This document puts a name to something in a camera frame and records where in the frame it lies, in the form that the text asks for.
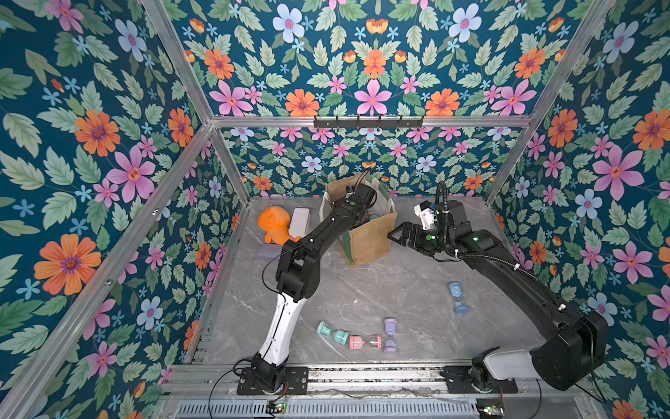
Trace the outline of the blue hourglass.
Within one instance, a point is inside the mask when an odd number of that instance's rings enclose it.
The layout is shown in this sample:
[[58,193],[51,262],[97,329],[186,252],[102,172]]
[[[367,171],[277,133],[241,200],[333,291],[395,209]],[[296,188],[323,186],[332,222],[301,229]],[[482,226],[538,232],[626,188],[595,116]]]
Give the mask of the blue hourglass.
[[461,315],[469,312],[469,307],[462,302],[462,285],[459,282],[451,282],[448,289],[454,299],[455,313]]

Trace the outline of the purple hourglass front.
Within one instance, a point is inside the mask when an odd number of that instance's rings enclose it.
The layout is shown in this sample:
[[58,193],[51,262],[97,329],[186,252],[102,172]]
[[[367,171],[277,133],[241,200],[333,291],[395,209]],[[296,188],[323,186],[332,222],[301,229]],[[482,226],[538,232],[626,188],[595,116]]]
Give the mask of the purple hourglass front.
[[384,343],[384,352],[387,354],[395,354],[397,349],[396,335],[397,335],[397,319],[396,318],[385,318],[384,319],[384,328],[386,334],[386,341]]

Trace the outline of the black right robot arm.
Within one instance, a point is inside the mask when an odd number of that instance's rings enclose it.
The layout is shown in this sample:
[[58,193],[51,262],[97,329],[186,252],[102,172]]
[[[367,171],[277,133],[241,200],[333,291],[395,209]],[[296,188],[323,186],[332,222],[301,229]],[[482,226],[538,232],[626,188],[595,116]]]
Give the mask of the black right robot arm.
[[544,344],[530,349],[500,347],[478,354],[469,370],[475,389],[507,380],[539,380],[565,391],[605,361],[609,326],[599,314],[583,314],[553,293],[514,259],[488,230],[474,230],[462,203],[425,201],[415,208],[420,223],[403,222],[388,237],[441,263],[463,262],[504,292],[533,322]]

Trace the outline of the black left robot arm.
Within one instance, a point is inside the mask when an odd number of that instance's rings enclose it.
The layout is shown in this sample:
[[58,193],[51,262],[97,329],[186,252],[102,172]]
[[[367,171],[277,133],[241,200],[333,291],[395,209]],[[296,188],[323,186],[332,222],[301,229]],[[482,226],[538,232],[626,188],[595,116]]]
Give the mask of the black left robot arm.
[[342,234],[362,222],[376,196],[370,186],[355,186],[352,193],[333,204],[311,233],[283,246],[278,257],[277,286],[272,290],[277,305],[265,341],[251,358],[252,377],[263,391],[276,393],[284,384],[291,337],[303,306],[319,287],[323,254]]

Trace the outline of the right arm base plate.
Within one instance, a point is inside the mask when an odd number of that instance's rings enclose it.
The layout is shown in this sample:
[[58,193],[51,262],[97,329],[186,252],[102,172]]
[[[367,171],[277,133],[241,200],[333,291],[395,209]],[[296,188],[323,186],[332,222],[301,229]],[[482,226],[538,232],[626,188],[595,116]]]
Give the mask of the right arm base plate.
[[440,373],[446,381],[450,394],[517,394],[518,386],[514,379],[498,380],[487,370],[485,356],[492,354],[499,347],[488,349],[471,360],[470,366],[445,366]]

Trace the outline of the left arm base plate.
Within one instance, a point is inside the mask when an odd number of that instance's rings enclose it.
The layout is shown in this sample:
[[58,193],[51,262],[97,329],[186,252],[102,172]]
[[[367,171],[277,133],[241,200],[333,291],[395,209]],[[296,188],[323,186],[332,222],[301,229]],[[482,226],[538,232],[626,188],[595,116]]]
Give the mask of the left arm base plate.
[[244,368],[237,384],[238,396],[304,396],[307,394],[310,369],[285,367],[268,374]]

